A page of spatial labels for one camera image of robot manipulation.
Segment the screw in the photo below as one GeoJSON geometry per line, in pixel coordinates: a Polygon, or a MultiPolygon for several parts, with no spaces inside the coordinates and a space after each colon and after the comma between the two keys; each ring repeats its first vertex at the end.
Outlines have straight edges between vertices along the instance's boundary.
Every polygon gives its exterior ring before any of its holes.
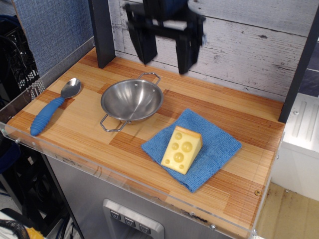
{"type": "Polygon", "coordinates": [[[260,195],[261,195],[261,191],[256,190],[256,191],[255,191],[255,195],[256,195],[256,196],[260,196],[260,195]]]}

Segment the metal bowl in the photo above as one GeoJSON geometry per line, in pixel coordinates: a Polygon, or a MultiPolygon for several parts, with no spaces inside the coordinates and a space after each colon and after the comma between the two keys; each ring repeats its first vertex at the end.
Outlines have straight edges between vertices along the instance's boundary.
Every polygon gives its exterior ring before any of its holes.
{"type": "Polygon", "coordinates": [[[136,123],[155,114],[163,103],[163,93],[157,86],[160,77],[154,73],[143,73],[137,79],[120,81],[111,85],[101,97],[101,106],[106,115],[101,120],[101,127],[107,132],[121,131],[127,123],[136,123]],[[143,75],[154,74],[156,84],[142,80],[143,75]],[[107,116],[116,118],[124,124],[120,129],[106,129],[103,121],[107,116]]]}

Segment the blue cloth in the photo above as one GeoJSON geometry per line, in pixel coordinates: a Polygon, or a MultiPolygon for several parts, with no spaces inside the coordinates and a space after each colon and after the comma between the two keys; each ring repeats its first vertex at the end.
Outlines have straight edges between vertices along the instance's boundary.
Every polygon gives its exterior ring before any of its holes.
{"type": "Polygon", "coordinates": [[[202,116],[186,109],[172,125],[141,145],[142,149],[159,165],[177,125],[200,133],[203,147],[185,175],[162,167],[193,193],[241,148],[241,143],[202,116]]]}

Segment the cheese wedge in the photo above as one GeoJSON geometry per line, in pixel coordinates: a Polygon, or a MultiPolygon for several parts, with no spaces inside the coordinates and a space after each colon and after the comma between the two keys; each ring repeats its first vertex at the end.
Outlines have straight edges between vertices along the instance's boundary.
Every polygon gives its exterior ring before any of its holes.
{"type": "Polygon", "coordinates": [[[202,146],[201,134],[176,126],[160,164],[186,174],[202,146]]]}

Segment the black metal post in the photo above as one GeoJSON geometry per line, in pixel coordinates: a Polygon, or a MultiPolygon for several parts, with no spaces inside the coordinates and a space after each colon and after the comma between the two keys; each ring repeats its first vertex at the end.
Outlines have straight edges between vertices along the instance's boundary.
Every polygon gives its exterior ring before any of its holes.
{"type": "Polygon", "coordinates": [[[311,26],[304,50],[301,54],[299,64],[297,66],[294,78],[291,82],[289,91],[287,93],[286,100],[284,102],[281,114],[279,116],[279,121],[286,123],[290,114],[290,111],[293,107],[294,101],[296,99],[298,90],[300,88],[301,82],[303,80],[304,74],[308,67],[310,58],[315,49],[317,40],[319,37],[319,7],[317,9],[313,24],[311,26]]]}
{"type": "Polygon", "coordinates": [[[115,57],[108,0],[89,0],[91,21],[99,68],[115,57]]]}

